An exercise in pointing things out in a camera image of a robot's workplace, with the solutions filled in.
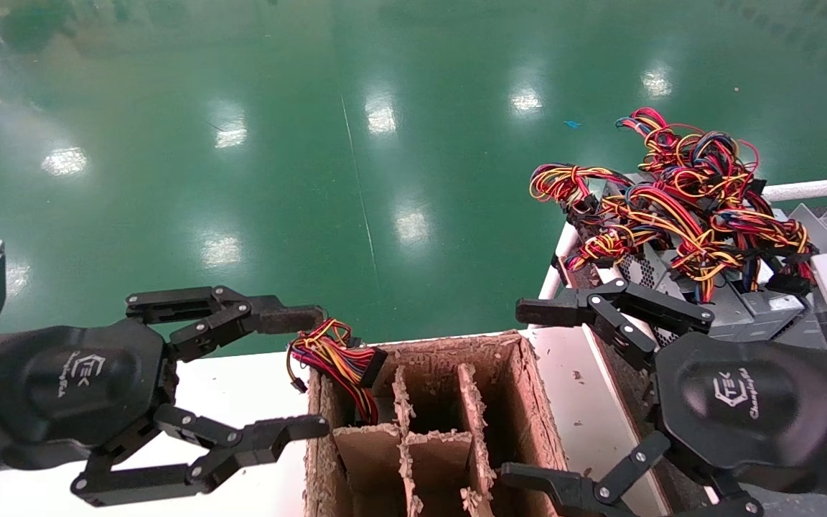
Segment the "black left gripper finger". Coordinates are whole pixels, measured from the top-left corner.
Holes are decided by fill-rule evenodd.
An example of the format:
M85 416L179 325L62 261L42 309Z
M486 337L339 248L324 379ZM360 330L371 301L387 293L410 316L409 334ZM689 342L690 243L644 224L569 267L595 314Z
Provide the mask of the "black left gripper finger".
M286 307L276 295L247 297L226 286L137 292L126 315L146 326L187 322L170 334L171 356L193 361L252 333L283 335L313 330L325 320L319 305Z

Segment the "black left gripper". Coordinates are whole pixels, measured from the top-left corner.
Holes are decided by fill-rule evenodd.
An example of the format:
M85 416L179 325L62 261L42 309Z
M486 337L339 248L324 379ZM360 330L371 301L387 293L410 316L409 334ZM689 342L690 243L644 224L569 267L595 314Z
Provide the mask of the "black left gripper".
M175 408L174 361L135 320L0 335L0 470L88 459L72 483L94 507L210 494L240 469L278 462L284 448L330 433L318 414L234 429ZM203 448L191 464L114 470L158 433Z

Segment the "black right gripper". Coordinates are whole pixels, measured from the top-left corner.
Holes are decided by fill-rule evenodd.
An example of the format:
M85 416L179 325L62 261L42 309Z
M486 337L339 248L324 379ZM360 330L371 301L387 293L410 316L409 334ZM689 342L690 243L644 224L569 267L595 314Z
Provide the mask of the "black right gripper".
M696 333L708 333L712 311L626 279L593 289L565 288L553 299L522 298L516 320L588 326L633 368L650 370L653 362L660 428L675 438L653 432L598 482L524 462L501 465L503 485L544 493L559 516L635 516L622 497L675 452L676 441L698 473L725 472L765 490L827 490L823 351L713 340ZM656 353L656 341L631 320L680 337ZM728 475L709 475L708 485L718 497L715 504L676 515L764 515L761 503Z

